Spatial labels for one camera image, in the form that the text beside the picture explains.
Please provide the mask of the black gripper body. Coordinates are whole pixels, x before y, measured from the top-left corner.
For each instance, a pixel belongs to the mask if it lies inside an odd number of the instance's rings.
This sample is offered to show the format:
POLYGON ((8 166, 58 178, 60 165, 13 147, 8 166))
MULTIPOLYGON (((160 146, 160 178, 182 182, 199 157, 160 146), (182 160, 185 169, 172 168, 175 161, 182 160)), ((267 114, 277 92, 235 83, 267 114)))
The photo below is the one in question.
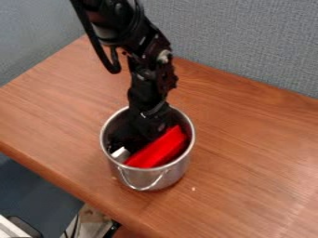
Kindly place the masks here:
POLYGON ((156 139, 171 125, 167 97, 156 91, 128 90, 126 139, 156 139))

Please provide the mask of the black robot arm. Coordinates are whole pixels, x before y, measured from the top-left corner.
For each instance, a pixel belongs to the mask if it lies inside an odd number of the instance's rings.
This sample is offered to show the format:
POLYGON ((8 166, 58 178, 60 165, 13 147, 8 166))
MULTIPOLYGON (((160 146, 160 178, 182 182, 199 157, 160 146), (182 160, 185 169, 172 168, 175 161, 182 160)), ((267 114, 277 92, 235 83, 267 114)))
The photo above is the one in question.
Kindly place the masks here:
POLYGON ((118 50, 131 74, 126 122, 108 136, 108 149, 136 152, 170 126, 168 91, 177 87, 170 41, 146 16, 140 0, 68 0, 99 60, 122 71, 118 50))

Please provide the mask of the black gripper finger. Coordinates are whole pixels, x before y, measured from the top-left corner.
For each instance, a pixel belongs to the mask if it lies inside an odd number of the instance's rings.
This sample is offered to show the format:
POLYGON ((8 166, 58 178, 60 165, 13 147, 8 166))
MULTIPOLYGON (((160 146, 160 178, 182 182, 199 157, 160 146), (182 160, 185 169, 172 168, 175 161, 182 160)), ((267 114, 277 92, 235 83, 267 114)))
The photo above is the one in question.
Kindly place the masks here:
POLYGON ((108 135, 108 140, 110 152, 115 152, 120 148, 128 152, 136 152, 148 144, 148 140, 131 124, 122 124, 108 135))

